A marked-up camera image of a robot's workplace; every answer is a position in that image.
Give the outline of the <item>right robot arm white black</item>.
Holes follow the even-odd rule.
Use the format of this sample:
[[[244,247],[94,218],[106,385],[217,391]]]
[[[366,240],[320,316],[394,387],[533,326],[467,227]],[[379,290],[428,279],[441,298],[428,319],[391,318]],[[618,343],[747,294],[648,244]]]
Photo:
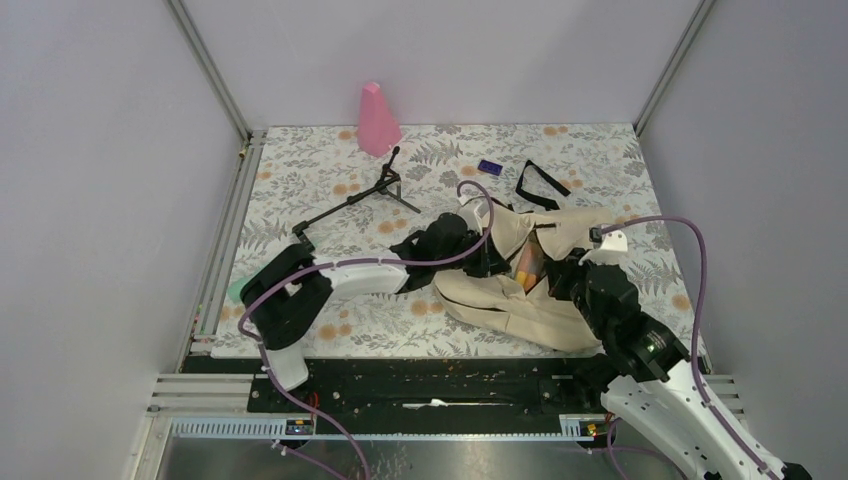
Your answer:
[[[644,312],[639,290],[616,265],[573,249],[545,260],[549,293],[571,302],[603,346],[573,386],[583,410],[603,407],[632,426],[688,479],[807,479],[747,432],[704,381],[689,350]]]

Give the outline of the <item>cream canvas backpack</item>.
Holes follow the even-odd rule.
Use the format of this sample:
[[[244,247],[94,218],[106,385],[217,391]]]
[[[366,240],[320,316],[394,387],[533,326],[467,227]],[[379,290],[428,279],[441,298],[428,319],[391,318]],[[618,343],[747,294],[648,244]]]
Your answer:
[[[504,273],[492,267],[476,278],[461,270],[439,272],[434,293],[456,320],[504,333],[566,353],[595,349],[600,341],[577,308],[549,294],[547,260],[563,260],[575,248],[591,247],[592,227],[609,224],[604,207],[569,207],[544,213],[516,213],[496,205],[490,209],[480,194],[459,194],[457,214],[481,232],[494,220],[489,251],[507,264]]]

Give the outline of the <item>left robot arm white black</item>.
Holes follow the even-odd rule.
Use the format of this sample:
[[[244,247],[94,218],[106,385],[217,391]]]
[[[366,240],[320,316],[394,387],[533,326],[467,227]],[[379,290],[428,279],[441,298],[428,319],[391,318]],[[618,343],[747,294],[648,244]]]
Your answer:
[[[293,244],[250,278],[239,298],[274,381],[272,398],[296,411],[309,401],[311,388],[300,341],[329,301],[419,290],[440,271],[486,278],[509,270],[488,228],[445,213],[379,258],[320,260]]]

